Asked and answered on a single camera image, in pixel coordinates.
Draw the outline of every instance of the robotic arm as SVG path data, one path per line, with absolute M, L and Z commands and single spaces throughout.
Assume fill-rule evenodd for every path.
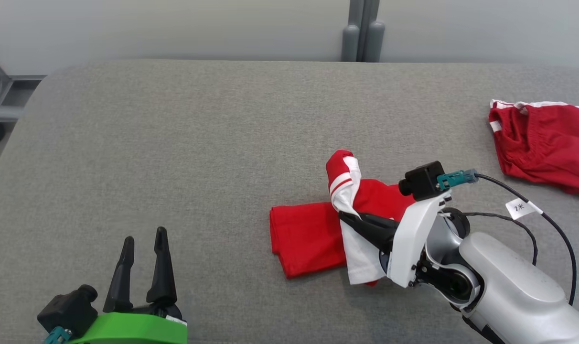
M 379 248 L 388 278 L 403 288 L 434 287 L 491 343 L 579 344 L 579 312 L 563 289 L 494 237 L 470 234 L 466 216 L 446 207 L 451 186 L 477 179 L 474 172 L 445 174 L 436 161 L 406 173 L 399 183 L 401 192 L 417 201 L 401 222 L 370 214 L 339 216 Z

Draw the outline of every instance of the crumpled red cloth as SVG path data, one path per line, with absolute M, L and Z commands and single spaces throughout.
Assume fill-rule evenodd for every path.
M 362 179 L 353 207 L 399 221 L 412 203 L 398 185 Z M 338 213 L 330 202 L 272 207 L 270 239 L 288 279 L 346 265 Z
M 489 121 L 504 174 L 579 194 L 579 107 L 491 100 Z

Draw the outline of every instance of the white label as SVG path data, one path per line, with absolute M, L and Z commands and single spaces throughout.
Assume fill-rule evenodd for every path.
M 521 198 L 517 198 L 516 200 L 512 200 L 506 203 L 506 209 L 508 209 L 508 212 L 510 213 L 510 216 L 513 218 L 513 220 L 533 213 L 534 211 L 542 214 L 540 208 L 536 207 L 534 203 L 531 201 L 525 202 L 524 200 L 521 200 Z
M 176 323 L 183 324 L 185 327 L 187 327 L 187 322 L 184 322 L 184 321 L 181 320 L 181 319 L 177 319 L 177 318 L 175 318 L 174 316 L 167 315 L 167 316 L 166 316 L 166 319 L 167 319 L 167 320 L 170 320 L 171 322 L 176 322 Z
M 493 132 L 502 130 L 502 125 L 497 120 L 494 120 L 493 122 L 489 122 L 489 125 L 493 129 Z

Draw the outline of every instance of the floor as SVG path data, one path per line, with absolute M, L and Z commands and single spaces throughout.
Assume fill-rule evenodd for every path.
M 3 105 L 6 106 L 13 106 L 13 107 L 24 107 L 32 92 L 39 84 L 39 81 L 15 81 L 14 85 L 7 93 L 5 100 L 3 101 Z M 3 153 L 3 149 L 5 148 L 5 144 L 9 141 L 11 137 L 11 132 L 13 130 L 14 124 L 6 124 L 5 130 L 7 133 L 5 137 L 0 142 L 0 158 L 1 154 Z

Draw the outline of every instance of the red and white cloth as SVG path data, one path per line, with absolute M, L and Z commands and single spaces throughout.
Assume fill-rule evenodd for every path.
M 579 107 L 493 99 L 489 121 L 504 174 L 579 194 Z
M 414 203 L 398 185 L 362 179 L 357 159 L 338 150 L 326 164 L 331 202 L 283 205 L 270 210 L 272 252 L 288 279 L 347 265 L 349 283 L 385 276 L 379 250 L 338 218 L 338 211 L 400 220 Z

